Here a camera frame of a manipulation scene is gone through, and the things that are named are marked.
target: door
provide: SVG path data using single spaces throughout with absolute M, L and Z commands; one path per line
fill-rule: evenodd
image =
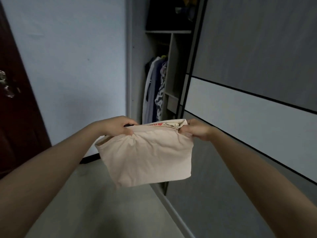
M 0 179 L 51 146 L 0 4 Z

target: beige bag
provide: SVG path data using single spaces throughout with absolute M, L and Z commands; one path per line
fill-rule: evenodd
M 178 129 L 185 119 L 135 125 L 132 136 L 106 136 L 95 144 L 117 187 L 136 186 L 191 175 L 193 140 Z

